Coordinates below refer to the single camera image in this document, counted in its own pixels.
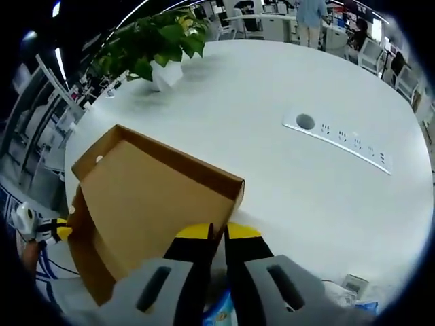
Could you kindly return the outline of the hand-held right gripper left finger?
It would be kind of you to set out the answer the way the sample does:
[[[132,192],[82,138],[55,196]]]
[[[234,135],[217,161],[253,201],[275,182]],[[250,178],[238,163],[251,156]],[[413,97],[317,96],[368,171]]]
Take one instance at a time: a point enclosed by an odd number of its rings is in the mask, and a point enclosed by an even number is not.
[[[103,325],[201,325],[214,256],[213,224],[184,228],[161,258],[118,281]]]

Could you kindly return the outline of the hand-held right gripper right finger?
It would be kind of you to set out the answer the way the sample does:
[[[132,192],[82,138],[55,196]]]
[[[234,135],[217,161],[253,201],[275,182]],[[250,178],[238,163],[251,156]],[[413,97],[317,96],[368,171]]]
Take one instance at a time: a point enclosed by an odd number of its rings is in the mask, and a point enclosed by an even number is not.
[[[256,229],[230,222],[227,279],[238,325],[337,325],[340,308],[322,282],[284,255],[273,255]]]

